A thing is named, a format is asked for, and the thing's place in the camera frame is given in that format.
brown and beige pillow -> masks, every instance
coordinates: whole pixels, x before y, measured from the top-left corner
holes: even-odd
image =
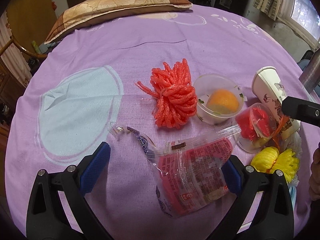
[[[76,29],[130,15],[185,11],[188,0],[87,0],[65,10],[52,27],[45,44],[58,41]]]

metal bolt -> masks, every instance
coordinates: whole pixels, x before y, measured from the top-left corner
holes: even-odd
[[[39,175],[39,176],[42,176],[42,175],[44,175],[44,174],[45,174],[45,170],[39,170],[39,171],[38,171],[38,175]]]
[[[254,168],[252,166],[246,166],[245,170],[247,172],[254,172]]]
[[[74,166],[74,165],[70,165],[68,168],[67,168],[67,171],[69,171],[69,172],[73,172],[73,171],[75,171],[76,170],[76,166]]]
[[[276,174],[277,174],[279,177],[281,177],[281,176],[283,175],[283,172],[282,172],[281,170],[277,170],[277,171],[276,171]]]

bowl rim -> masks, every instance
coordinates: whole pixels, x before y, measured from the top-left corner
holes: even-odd
[[[220,113],[217,113],[217,112],[214,112],[212,110],[210,110],[209,108],[207,108],[204,104],[201,104],[199,102],[199,98],[198,98],[198,102],[197,102],[197,106],[199,106],[203,111],[205,111],[207,114],[210,114],[214,117],[219,117],[219,118],[231,118],[231,117],[234,117],[236,116],[237,114],[239,114],[239,112],[241,111],[242,107],[243,107],[243,104],[244,104],[244,97],[241,97],[240,94],[243,95],[243,92],[241,90],[241,88],[235,83],[233,82],[230,78],[226,77],[226,76],[223,76],[223,75],[220,75],[220,74],[215,74],[215,73],[208,73],[208,74],[204,74],[204,75],[201,75],[199,76],[195,82],[193,83],[193,87],[195,86],[196,82],[199,81],[199,79],[201,79],[202,77],[204,76],[213,76],[213,77],[219,77],[219,78],[223,78],[227,81],[229,81],[230,83],[232,83],[234,85],[234,88],[238,88],[238,91],[239,91],[239,95],[235,95],[237,97],[240,97],[241,100],[240,100],[240,104],[239,104],[239,108],[236,112],[232,113],[232,114],[220,114]]]

human hand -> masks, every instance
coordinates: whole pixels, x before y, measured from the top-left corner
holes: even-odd
[[[309,179],[309,194],[313,201],[320,199],[320,143],[319,148],[313,154],[311,164],[311,177]]]

bed sheet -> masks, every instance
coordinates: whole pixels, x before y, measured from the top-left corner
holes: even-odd
[[[193,117],[181,130],[157,128],[155,101],[134,85],[148,85],[151,68],[188,60],[192,81],[206,73],[225,75],[241,86],[247,105],[255,72],[274,66],[288,95],[308,99],[298,78],[301,70],[266,32],[247,19],[216,8],[194,5],[186,12],[117,18],[76,30],[49,53],[18,100],[5,159],[6,194],[14,223],[25,233],[31,188],[37,172],[63,171],[92,154],[102,141],[111,146],[103,171],[85,196],[107,231],[117,239],[206,239],[233,203],[227,194],[199,211],[171,219],[160,210],[153,170],[134,135],[116,141],[108,123],[130,125],[157,146],[212,130]],[[317,127],[302,123],[303,159],[294,209],[295,233],[305,225],[311,200],[308,180]],[[236,147],[244,165],[252,155]],[[78,229],[60,194],[73,228]],[[252,220],[258,200],[245,223]]]

